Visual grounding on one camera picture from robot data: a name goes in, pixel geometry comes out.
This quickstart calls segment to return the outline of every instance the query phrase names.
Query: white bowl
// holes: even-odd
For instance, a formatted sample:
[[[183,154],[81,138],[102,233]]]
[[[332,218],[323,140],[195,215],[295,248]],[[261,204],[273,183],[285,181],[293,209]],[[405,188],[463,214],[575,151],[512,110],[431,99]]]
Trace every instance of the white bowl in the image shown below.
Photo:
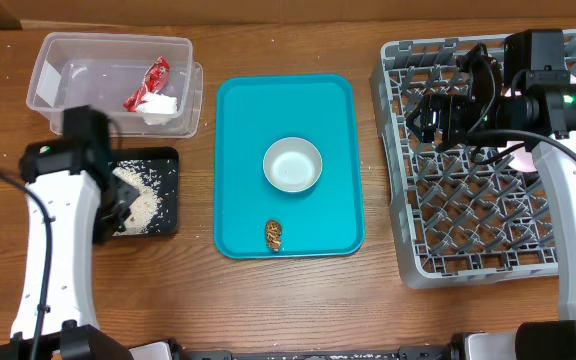
[[[264,174],[277,189],[289,193],[313,186],[323,169],[319,150],[308,140],[288,137],[272,144],[264,155]]]

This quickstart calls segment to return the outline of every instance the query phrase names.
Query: white label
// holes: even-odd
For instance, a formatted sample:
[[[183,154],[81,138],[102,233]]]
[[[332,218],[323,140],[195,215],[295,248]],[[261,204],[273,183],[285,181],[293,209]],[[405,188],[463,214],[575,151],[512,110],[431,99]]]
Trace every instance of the white label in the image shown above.
[[[39,75],[39,83],[37,84],[37,95],[44,99],[50,107],[55,107],[59,82],[61,82],[61,75],[59,75],[52,65],[44,61],[44,66],[41,68],[41,75]]]

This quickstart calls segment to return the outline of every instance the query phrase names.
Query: white granules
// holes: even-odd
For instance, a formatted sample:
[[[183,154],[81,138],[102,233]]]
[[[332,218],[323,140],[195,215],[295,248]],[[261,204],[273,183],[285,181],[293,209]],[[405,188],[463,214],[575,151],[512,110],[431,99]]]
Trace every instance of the white granules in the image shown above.
[[[113,174],[139,190],[139,197],[130,205],[126,231],[115,235],[139,235],[148,230],[148,224],[161,208],[161,199],[157,196],[161,176],[156,173],[156,170],[146,168],[141,160],[121,161],[113,170]]]

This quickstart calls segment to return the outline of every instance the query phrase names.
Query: teal rectangular tray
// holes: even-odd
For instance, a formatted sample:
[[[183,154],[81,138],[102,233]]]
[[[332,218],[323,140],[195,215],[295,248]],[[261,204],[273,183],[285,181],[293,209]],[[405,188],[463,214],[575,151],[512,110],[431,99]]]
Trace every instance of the teal rectangular tray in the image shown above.
[[[303,193],[274,188],[266,150],[296,136],[321,153],[319,181]],[[283,232],[277,253],[265,226]],[[217,94],[215,244],[233,259],[350,255],[366,237],[352,87],[337,75],[226,81]]]

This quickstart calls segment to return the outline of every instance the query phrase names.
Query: brown object on tray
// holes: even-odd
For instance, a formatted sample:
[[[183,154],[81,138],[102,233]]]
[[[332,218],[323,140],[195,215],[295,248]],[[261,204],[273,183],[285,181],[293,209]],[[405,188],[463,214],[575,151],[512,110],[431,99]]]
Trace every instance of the brown object on tray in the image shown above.
[[[270,250],[279,252],[281,249],[281,224],[275,220],[268,220],[266,223],[266,244]]]

